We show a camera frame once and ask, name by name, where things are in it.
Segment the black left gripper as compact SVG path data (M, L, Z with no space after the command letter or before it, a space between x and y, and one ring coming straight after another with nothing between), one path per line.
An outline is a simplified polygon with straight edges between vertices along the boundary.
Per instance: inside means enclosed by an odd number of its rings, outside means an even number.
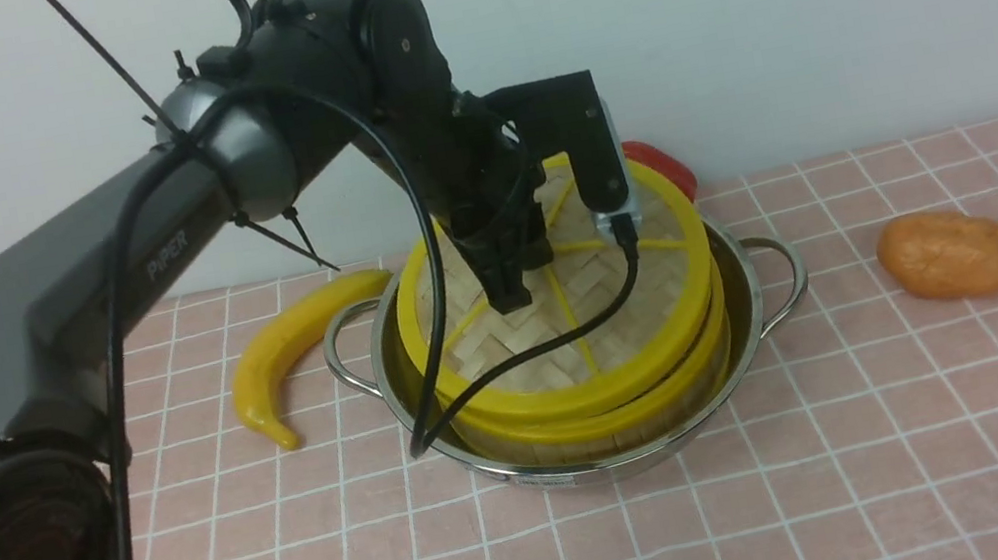
M501 315L530 306L524 272L555 256L535 201L544 176L533 169L527 147L503 131L521 113L524 87L378 108L417 196Z

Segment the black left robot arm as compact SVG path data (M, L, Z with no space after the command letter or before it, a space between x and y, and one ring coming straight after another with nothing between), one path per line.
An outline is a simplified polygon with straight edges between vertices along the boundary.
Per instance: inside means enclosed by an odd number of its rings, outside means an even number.
M455 89L421 0L261 0L182 66L159 141L0 253L0 560L134 560L125 339L226 223L359 147L519 295L531 155Z

